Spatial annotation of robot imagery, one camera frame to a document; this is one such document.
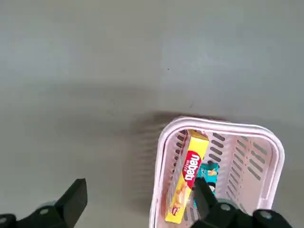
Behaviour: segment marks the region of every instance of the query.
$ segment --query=pink plastic basket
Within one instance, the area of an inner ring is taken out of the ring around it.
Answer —
[[[187,129],[202,131],[209,138],[204,162],[219,164],[217,198],[233,201],[248,214],[272,207],[285,154],[271,131],[257,125],[181,117],[167,125],[159,137],[149,228],[190,227],[199,218],[190,199],[181,224],[164,220],[166,193],[176,153],[183,144],[178,136]]]

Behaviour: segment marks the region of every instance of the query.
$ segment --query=basket slot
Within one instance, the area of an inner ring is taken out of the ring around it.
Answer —
[[[228,196],[228,198],[229,198],[232,202],[234,201],[227,191],[226,191],[226,195]]]
[[[251,151],[251,154],[253,156],[255,156],[255,158],[258,159],[260,162],[262,162],[263,164],[265,164],[265,160],[261,156],[257,155],[254,151]]]
[[[235,169],[235,168],[233,168],[233,166],[231,166],[231,170],[240,178],[241,176],[240,176],[240,174],[238,173],[238,171]]]
[[[248,138],[247,137],[241,136],[241,138],[248,142]]]
[[[184,213],[184,220],[187,222],[188,221],[188,213],[187,213],[187,209],[185,210]]]
[[[253,146],[254,146],[257,150],[261,151],[264,155],[267,155],[267,151],[266,151],[264,148],[262,148],[261,146],[259,146],[258,144],[256,144],[255,142],[253,143]]]
[[[234,185],[234,183],[232,183],[231,179],[228,180],[229,184],[232,186],[232,188],[234,189],[234,191],[237,191],[236,186]]]
[[[182,148],[182,144],[180,142],[177,142],[176,146],[179,147],[179,148]]]
[[[233,197],[236,199],[236,195],[235,195],[235,193],[232,191],[232,189],[229,187],[229,185],[227,186],[227,189],[229,190],[229,192],[231,193],[231,195],[233,195]]]
[[[239,139],[237,140],[237,143],[238,143],[241,147],[243,147],[244,149],[246,149],[246,145],[243,144]]]
[[[263,169],[261,166],[259,166],[258,164],[256,164],[256,162],[252,159],[249,159],[249,162],[257,169],[259,170],[260,172],[263,172]]]
[[[215,141],[215,140],[211,140],[211,143],[214,144],[214,145],[216,145],[219,148],[223,148],[224,147],[223,144],[221,144],[221,143],[219,143],[218,141]]]
[[[221,141],[225,141],[225,137],[221,136],[220,134],[213,133],[212,135]]]
[[[218,154],[218,155],[222,155],[223,152],[218,150],[217,148],[214,148],[213,146],[210,147],[210,150],[213,151],[214,153]]]
[[[244,161],[235,153],[234,157],[243,165]]]
[[[234,181],[236,184],[238,184],[237,179],[235,178],[235,176],[233,176],[233,174],[232,174],[232,173],[230,173],[230,177],[233,179],[233,181]]]
[[[243,170],[242,167],[241,167],[239,164],[237,164],[237,162],[236,162],[235,160],[233,160],[232,163],[233,163],[233,164],[235,165],[235,167],[237,167],[240,171]]]
[[[214,155],[212,153],[209,154],[209,157],[212,158],[213,160],[215,160],[216,162],[220,162],[221,161],[221,159],[218,156],[216,156],[216,155]]]
[[[194,215],[194,210],[192,207],[189,208],[189,211],[190,211],[190,217],[191,217],[191,220],[192,221],[195,221],[195,215]]]
[[[245,157],[245,153],[236,146],[236,151],[239,152],[243,157]]]
[[[245,210],[243,204],[240,203],[240,204],[239,204],[239,207],[242,209],[242,211],[243,211],[244,213],[247,213],[247,211]]]
[[[250,167],[247,167],[248,171],[258,180],[261,180],[261,177]]]
[[[178,136],[177,136],[177,139],[180,140],[180,141],[182,141],[182,142],[185,140],[185,138],[182,137],[181,135],[178,135]]]

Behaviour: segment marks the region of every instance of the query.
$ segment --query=black robotic claw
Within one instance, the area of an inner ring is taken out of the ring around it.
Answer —
[[[19,221],[13,214],[1,214],[0,228],[73,228],[86,205],[86,180],[77,179],[53,206],[41,207]]]
[[[218,202],[203,178],[197,178],[194,185],[201,220],[191,228],[291,228],[283,216],[272,210],[256,210],[250,216],[228,202]]]

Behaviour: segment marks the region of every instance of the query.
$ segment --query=concrete floor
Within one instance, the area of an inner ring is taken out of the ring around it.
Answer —
[[[80,177],[77,227],[147,227],[161,128],[186,113],[271,129],[274,208],[301,227],[302,0],[1,0],[0,213]]]

